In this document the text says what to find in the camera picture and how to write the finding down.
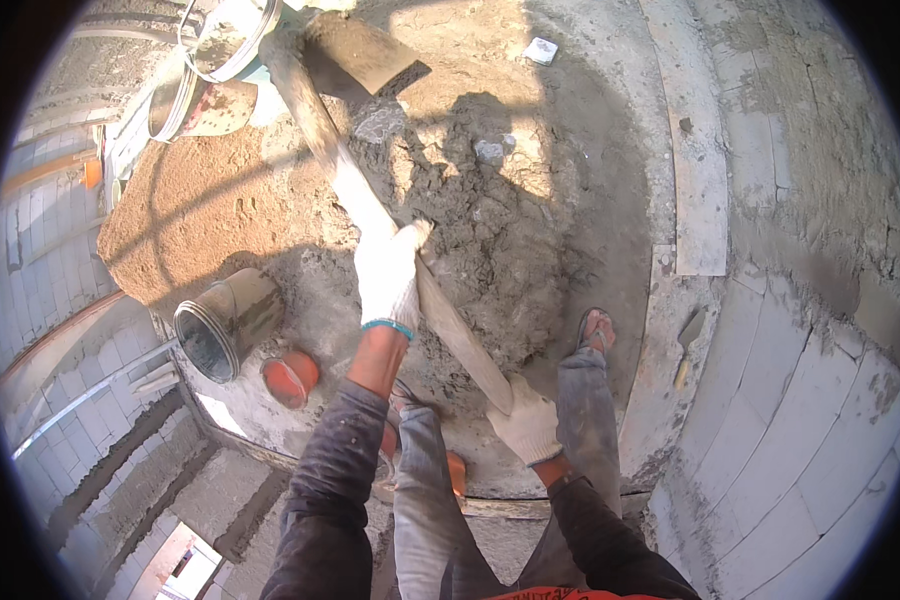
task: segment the sandal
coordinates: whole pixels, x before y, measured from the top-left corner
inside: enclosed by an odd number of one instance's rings
[[[581,348],[584,346],[589,346],[590,342],[595,338],[600,338],[600,342],[603,343],[603,360],[608,359],[608,352],[610,351],[610,345],[607,343],[607,336],[600,329],[594,329],[593,333],[590,334],[590,337],[584,338],[584,332],[587,330],[587,319],[590,316],[590,313],[594,310],[600,311],[600,316],[605,317],[607,319],[611,318],[607,311],[598,306],[592,306],[583,311],[583,317],[579,320],[579,330],[576,333],[576,350],[575,352],[579,352]]]

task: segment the gray jeans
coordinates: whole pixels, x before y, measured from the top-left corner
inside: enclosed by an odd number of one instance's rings
[[[619,516],[620,457],[604,355],[584,347],[563,359],[557,369],[557,387],[556,438],[574,467]],[[536,586],[586,585],[552,515],[517,581],[513,585],[499,582],[454,497],[436,413],[408,406],[400,416],[403,452],[396,467],[393,543],[403,600],[439,598],[451,559],[453,600],[489,598]]]

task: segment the hand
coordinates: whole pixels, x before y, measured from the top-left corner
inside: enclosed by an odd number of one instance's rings
[[[486,416],[493,431],[527,467],[549,460],[564,447],[557,441],[557,405],[537,393],[521,375],[508,377],[513,390],[509,415],[490,404]]]
[[[388,325],[414,339],[420,324],[417,251],[434,226],[414,221],[395,235],[365,232],[353,255],[363,314],[360,326]]]

